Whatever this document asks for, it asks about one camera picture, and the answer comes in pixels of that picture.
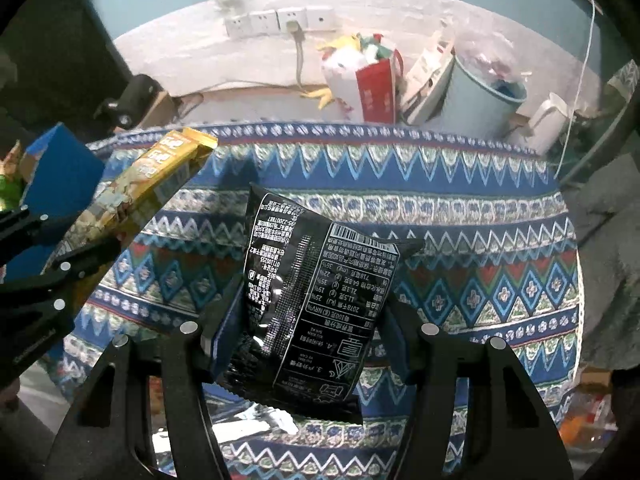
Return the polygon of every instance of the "blue patterned fabric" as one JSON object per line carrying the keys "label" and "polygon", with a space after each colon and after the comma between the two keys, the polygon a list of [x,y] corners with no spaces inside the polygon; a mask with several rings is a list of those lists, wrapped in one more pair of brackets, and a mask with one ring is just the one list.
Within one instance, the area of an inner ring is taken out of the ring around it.
{"label": "blue patterned fabric", "polygon": [[[242,266],[248,184],[288,196],[381,238],[423,238],[396,294],[424,320],[473,341],[503,336],[560,421],[575,373],[582,321],[574,229],[546,163],[500,142],[354,124],[195,125],[218,136],[200,173],[148,224],[105,276],[65,339],[52,374],[70,394],[117,333],[137,338],[191,319]],[[108,182],[166,130],[94,144]],[[218,404],[238,402],[219,387]],[[384,478],[414,389],[388,368],[374,339],[356,392],[363,426],[295,418],[222,445],[236,478]],[[466,421],[460,384],[446,468],[460,458]]]}

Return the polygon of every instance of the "black snack bag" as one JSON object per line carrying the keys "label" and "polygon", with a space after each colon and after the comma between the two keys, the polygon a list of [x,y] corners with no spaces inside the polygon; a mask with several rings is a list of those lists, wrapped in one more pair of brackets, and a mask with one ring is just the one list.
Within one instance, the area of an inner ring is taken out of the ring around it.
{"label": "black snack bag", "polygon": [[245,216],[248,319],[218,382],[241,397],[360,421],[352,394],[402,258],[422,240],[382,243],[252,184]]}

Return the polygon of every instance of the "snack package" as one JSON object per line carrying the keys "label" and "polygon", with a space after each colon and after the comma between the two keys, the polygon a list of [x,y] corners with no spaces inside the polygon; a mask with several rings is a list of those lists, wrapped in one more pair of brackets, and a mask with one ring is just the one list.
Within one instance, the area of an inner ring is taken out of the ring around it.
{"label": "snack package", "polygon": [[575,450],[602,451],[615,436],[618,427],[611,409],[611,376],[611,370],[591,366],[576,375],[571,404],[558,429],[569,456]]}
{"label": "snack package", "polygon": [[382,243],[252,186],[245,327],[218,382],[274,408],[360,420],[352,395],[401,260],[422,240]]}
{"label": "snack package", "polygon": [[[115,234],[124,250],[169,199],[191,178],[218,145],[218,140],[191,128],[172,131],[156,142],[111,182],[71,226],[54,256]],[[47,269],[52,256],[45,266]],[[74,285],[76,310],[109,270],[104,265]]]}

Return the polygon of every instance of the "barcode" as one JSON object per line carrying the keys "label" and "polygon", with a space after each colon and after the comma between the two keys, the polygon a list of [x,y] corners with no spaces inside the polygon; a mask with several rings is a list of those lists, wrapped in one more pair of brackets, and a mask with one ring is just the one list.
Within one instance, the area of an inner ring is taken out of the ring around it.
{"label": "barcode", "polygon": [[370,236],[361,235],[359,232],[354,231],[353,229],[344,225],[333,224],[331,227],[331,236],[342,238],[343,240],[348,240],[350,242],[357,242],[359,244],[368,245],[369,247],[375,247],[376,249],[380,249],[381,251],[386,251],[388,253],[398,254],[396,252],[395,245],[381,244],[380,242],[375,241]]}
{"label": "barcode", "polygon": [[171,197],[175,195],[182,185],[187,182],[189,178],[189,164],[185,163],[181,165],[173,174],[166,178],[166,180],[156,187],[156,196],[161,204],[169,202]]}

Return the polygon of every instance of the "light blue bucket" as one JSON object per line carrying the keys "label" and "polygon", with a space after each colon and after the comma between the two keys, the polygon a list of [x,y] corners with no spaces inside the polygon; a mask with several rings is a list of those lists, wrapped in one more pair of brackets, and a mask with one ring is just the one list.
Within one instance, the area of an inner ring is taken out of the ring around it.
{"label": "light blue bucket", "polygon": [[510,115],[527,99],[521,83],[507,84],[506,89],[512,96],[487,86],[456,56],[442,111],[430,127],[476,139],[498,139],[507,133]]}

